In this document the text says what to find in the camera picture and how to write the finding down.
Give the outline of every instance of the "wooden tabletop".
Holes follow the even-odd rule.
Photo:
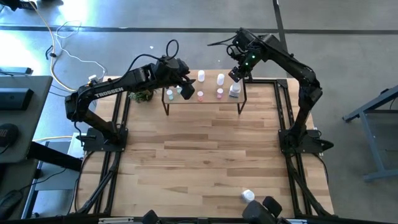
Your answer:
[[[168,96],[165,93],[164,96],[164,103],[166,104],[177,104],[177,103],[243,103],[244,101],[244,93],[243,93],[243,84],[242,80],[240,81],[241,84],[241,92],[238,98],[230,97],[229,95],[229,88],[233,84],[232,78],[228,76],[228,70],[224,70],[224,84],[219,86],[217,85],[217,76],[220,70],[206,70],[205,72],[205,81],[199,82],[198,81],[198,72],[199,70],[191,70],[191,73],[188,75],[189,78],[196,79],[196,81],[192,84],[195,88],[195,93],[189,100],[184,100],[181,95],[177,94],[177,90],[175,88],[170,88],[173,91],[174,99],[169,100]],[[223,89],[223,97],[221,99],[217,99],[217,89]],[[198,91],[202,91],[203,94],[203,101],[198,101],[197,93]]]
[[[294,79],[288,79],[288,84],[297,114],[299,85]],[[293,217],[277,137],[274,87],[247,84],[246,88],[248,101],[240,116],[236,105],[218,104],[174,105],[173,113],[166,116],[161,91],[149,103],[132,102],[112,216],[141,217],[153,209],[162,217],[241,217],[245,208],[241,192],[250,189],[260,202],[273,196],[283,207],[282,215]],[[96,114],[111,120],[115,98],[100,99]],[[307,127],[313,128],[312,117]],[[98,185],[103,157],[103,152],[96,152],[86,163],[78,189],[79,207]],[[333,213],[322,163],[313,155],[302,157],[309,189]],[[298,196],[304,211],[300,190]]]

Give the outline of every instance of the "green plant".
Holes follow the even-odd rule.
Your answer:
[[[138,93],[130,93],[129,97],[137,103],[150,101],[154,97],[154,90],[145,90]]]

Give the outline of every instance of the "potted plant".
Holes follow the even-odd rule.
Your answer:
[[[154,97],[154,90],[145,90],[137,93],[131,93],[130,99],[135,100],[137,103],[150,101]]]

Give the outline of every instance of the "gray floor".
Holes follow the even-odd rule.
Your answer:
[[[118,3],[67,0],[62,5],[51,5],[39,1],[38,6],[53,26],[78,19],[90,27],[277,28],[272,0],[119,0]],[[279,0],[279,4],[286,29],[398,29],[395,0]],[[43,26],[35,12],[12,12],[8,8],[0,13],[0,24]],[[216,32],[80,32],[64,43],[71,53],[82,59],[97,60],[110,75],[120,75],[136,55],[164,54],[170,39],[180,42],[178,56],[191,69],[232,68],[236,63],[223,47],[206,47],[230,36],[232,34]],[[0,39],[2,64],[28,66],[36,75],[50,75],[49,61],[44,57],[51,45],[48,32],[3,30]],[[289,52],[316,71],[324,90],[314,107],[313,118],[323,137],[335,143],[335,147],[325,153],[335,213],[346,218],[397,222],[398,177],[363,182],[362,175],[375,171],[376,167],[362,125],[356,120],[346,124],[341,117],[398,83],[395,71],[398,35],[288,34],[286,39]],[[137,66],[149,62],[153,61],[142,58]],[[86,83],[90,75],[100,75],[101,70],[61,55],[55,73],[67,85],[77,88]],[[256,67],[254,76],[285,77],[285,72],[267,62]],[[72,132],[75,130],[65,118],[63,98],[49,95],[36,137],[71,135]],[[398,159],[397,153],[392,152],[390,156]],[[58,198],[60,203],[70,200],[62,195]],[[51,207],[55,206],[43,203],[38,210],[45,213]]]

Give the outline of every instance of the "floor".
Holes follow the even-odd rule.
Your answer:
[[[164,54],[170,39],[180,42],[178,56],[191,69],[229,69],[235,62],[228,58],[225,49],[206,44],[231,37],[239,27],[285,38],[289,52],[316,71],[323,87],[313,119],[323,137],[335,143],[324,156],[335,213],[363,220],[398,219],[398,178],[363,182],[362,175],[376,167],[361,123],[354,120],[346,124],[341,120],[344,114],[397,84],[397,1],[279,0],[279,5],[274,5],[272,0],[119,0],[118,4],[55,0],[38,1],[37,5],[51,26],[82,21],[85,28],[64,40],[64,47],[82,59],[99,61],[109,75],[123,74],[136,55]],[[275,13],[274,6],[280,13]],[[44,52],[50,47],[51,38],[35,12],[12,12],[5,7],[0,12],[0,30],[2,65],[30,67],[36,75],[50,75],[50,62]],[[149,62],[152,60],[142,58],[136,66]],[[55,73],[68,86],[78,88],[90,75],[100,75],[102,71],[94,64],[63,54],[59,55]],[[259,64],[253,74],[286,76],[272,62]],[[392,107],[398,109],[398,103]],[[72,123],[65,118],[63,98],[49,95],[35,137],[73,132]],[[390,153],[390,159],[397,156],[396,152]],[[60,203],[70,200],[58,198]],[[41,210],[49,207],[41,204]]]

